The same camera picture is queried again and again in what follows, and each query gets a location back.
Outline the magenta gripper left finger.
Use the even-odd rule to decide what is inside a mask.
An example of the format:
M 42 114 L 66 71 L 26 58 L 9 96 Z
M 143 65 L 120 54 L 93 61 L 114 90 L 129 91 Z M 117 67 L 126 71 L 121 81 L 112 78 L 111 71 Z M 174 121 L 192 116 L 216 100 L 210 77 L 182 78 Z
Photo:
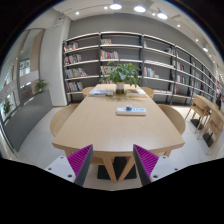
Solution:
M 92 157 L 93 145 L 88 145 L 67 157 L 68 162 L 76 175 L 74 181 L 76 185 L 83 186 Z

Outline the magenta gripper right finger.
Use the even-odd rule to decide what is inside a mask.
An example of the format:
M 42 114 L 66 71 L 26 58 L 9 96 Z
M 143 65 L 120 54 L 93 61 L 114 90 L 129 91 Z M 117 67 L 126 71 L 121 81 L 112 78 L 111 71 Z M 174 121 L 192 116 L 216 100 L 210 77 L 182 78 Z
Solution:
M 141 184 L 143 186 L 150 184 L 150 175 L 159 157 L 136 144 L 133 145 L 133 155 L 137 165 Z

